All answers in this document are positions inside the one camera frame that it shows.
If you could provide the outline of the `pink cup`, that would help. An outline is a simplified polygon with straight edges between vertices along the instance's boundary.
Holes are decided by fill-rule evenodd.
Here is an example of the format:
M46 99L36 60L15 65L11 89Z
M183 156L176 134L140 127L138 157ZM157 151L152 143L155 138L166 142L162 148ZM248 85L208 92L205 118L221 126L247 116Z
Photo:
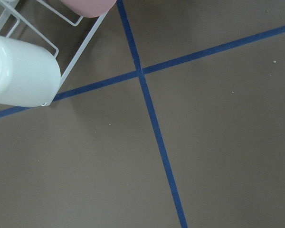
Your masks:
M108 12L117 0L61 0L79 16L95 18Z

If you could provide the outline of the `white cup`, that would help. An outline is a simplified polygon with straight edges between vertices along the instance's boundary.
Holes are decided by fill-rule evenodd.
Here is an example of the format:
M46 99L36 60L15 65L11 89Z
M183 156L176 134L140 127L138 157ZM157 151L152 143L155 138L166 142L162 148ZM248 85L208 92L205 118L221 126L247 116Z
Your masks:
M54 56L28 42L0 36L0 104L46 106L59 90Z

